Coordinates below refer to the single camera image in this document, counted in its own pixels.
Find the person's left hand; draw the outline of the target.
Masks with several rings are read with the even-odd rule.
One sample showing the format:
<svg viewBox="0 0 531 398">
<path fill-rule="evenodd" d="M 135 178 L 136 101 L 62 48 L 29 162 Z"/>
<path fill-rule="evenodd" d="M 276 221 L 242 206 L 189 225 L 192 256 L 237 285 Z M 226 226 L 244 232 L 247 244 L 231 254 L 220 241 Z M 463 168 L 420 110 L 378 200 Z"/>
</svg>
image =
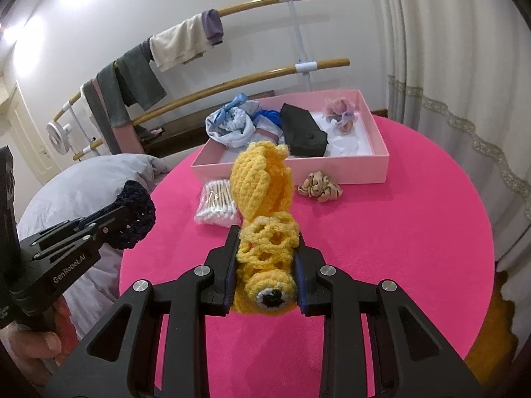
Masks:
<svg viewBox="0 0 531 398">
<path fill-rule="evenodd" d="M 1 329 L 1 342 L 18 369 L 33 386 L 45 386 L 51 372 L 43 360 L 61 365 L 79 343 L 67 301 L 60 297 L 54 304 L 51 332 L 34 332 L 16 322 Z"/>
</svg>

